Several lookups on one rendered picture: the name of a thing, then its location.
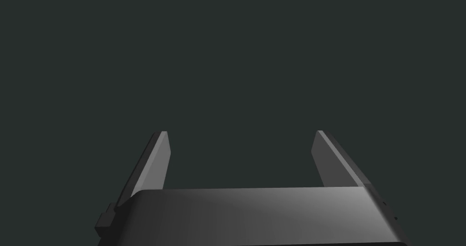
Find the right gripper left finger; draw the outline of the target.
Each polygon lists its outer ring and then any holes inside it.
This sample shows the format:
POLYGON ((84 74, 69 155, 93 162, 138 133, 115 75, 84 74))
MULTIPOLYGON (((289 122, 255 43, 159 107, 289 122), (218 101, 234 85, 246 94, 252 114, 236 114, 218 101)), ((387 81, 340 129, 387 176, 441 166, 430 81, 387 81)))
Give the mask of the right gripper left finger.
POLYGON ((156 131, 127 180, 114 210, 142 190, 160 190, 164 187, 171 156, 167 131, 156 131))

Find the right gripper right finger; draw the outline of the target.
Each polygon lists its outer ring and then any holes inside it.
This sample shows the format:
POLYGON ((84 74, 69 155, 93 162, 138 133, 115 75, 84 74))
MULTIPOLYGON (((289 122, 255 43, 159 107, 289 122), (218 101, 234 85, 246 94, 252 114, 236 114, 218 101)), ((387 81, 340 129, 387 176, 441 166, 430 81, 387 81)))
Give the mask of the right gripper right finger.
POLYGON ((371 184, 329 131, 317 131, 311 154, 325 187, 366 187, 371 184))

